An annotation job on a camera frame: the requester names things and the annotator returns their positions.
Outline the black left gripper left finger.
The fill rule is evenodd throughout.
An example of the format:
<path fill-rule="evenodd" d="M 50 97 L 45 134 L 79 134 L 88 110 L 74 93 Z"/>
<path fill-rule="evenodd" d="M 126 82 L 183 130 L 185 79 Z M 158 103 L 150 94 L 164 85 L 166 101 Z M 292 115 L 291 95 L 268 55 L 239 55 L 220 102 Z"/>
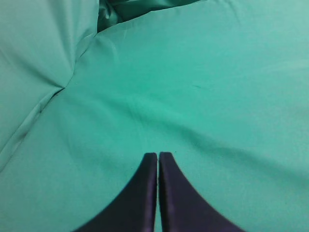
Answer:
<path fill-rule="evenodd" d="M 153 232 L 157 199 L 157 155 L 144 154 L 136 172 L 100 213 L 77 232 Z"/>

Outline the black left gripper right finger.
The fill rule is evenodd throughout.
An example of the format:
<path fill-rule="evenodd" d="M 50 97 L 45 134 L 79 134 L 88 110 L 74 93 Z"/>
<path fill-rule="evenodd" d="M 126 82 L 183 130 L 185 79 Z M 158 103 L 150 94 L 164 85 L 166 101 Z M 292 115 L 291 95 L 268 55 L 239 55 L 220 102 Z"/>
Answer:
<path fill-rule="evenodd" d="M 159 205 L 164 232 L 242 232 L 194 189 L 172 153 L 159 155 Z"/>

